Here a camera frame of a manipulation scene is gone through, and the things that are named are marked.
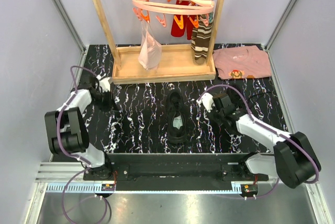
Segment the black shoelace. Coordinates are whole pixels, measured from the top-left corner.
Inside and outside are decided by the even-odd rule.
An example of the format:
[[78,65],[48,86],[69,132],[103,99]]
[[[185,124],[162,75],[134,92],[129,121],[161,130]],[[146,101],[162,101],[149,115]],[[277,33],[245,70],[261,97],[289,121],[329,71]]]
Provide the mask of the black shoelace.
[[249,109],[251,109],[253,107],[253,105],[263,96],[267,95],[267,94],[272,94],[273,91],[268,91],[268,92],[263,92],[263,93],[257,93],[254,95],[251,95],[248,99],[248,107]]

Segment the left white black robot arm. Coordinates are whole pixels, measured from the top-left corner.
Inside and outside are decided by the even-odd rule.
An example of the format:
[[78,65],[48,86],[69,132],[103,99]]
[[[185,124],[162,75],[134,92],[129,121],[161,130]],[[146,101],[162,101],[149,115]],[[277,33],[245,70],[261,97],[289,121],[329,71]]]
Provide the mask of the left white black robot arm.
[[49,149],[52,154],[64,154],[88,167],[88,172],[107,180],[113,175],[113,165],[106,152],[94,147],[89,140],[83,113],[90,105],[120,116],[110,77],[92,78],[73,88],[70,97],[57,110],[44,116]]

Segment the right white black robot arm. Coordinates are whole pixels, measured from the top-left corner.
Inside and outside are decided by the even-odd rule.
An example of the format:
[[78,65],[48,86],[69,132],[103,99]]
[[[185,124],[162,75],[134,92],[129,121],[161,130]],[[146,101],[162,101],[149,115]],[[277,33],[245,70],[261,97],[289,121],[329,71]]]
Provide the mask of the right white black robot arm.
[[237,168],[243,180],[255,175],[278,177],[289,188],[317,179],[321,165],[305,134],[274,128],[245,109],[237,107],[227,93],[212,96],[205,93],[200,102],[211,119],[234,135],[245,135],[270,150],[270,154],[251,152]]

